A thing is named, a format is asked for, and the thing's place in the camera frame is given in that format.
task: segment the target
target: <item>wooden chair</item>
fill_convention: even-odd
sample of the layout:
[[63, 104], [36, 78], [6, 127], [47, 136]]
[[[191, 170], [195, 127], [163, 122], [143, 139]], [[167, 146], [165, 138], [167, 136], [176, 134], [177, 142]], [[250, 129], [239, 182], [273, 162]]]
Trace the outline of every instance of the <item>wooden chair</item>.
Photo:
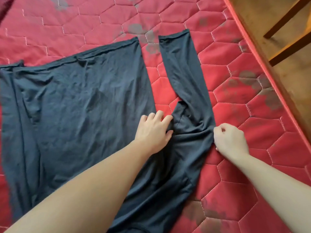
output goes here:
[[[305, 7], [311, 0], [298, 0], [289, 11], [264, 35], [264, 38], [269, 39], [274, 35], [281, 27], [283, 27], [291, 18], [294, 17], [303, 7]], [[276, 53], [269, 59], [271, 66], [275, 66], [282, 60], [286, 59], [290, 55], [294, 54], [304, 46], [311, 43], [311, 11], [309, 14], [308, 22], [304, 33], [299, 36], [295, 41], [285, 46], [282, 50]]]

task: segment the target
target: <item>quilted mattress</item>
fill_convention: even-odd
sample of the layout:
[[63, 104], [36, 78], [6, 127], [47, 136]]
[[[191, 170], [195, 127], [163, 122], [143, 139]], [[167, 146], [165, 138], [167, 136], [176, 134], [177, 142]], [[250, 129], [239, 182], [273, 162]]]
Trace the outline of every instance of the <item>quilted mattress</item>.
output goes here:
[[[190, 30], [216, 124], [243, 130], [251, 155], [311, 185], [311, 148], [228, 0], [15, 0], [0, 25], [0, 64], [42, 65], [138, 36], [157, 110], [177, 94], [158, 35]], [[0, 168], [0, 232], [12, 224]], [[171, 233], [286, 233], [247, 178], [213, 147]]]

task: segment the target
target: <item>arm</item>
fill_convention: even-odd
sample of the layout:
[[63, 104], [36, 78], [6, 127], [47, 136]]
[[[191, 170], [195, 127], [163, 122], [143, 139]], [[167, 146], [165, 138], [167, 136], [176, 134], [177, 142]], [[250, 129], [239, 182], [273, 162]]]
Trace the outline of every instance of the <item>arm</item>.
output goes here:
[[230, 124], [214, 129], [217, 150], [236, 165], [294, 233], [311, 230], [311, 187], [249, 154], [244, 133]]
[[85, 170], [24, 215], [7, 233], [106, 232], [146, 160], [170, 140], [172, 116], [142, 116], [135, 140]]

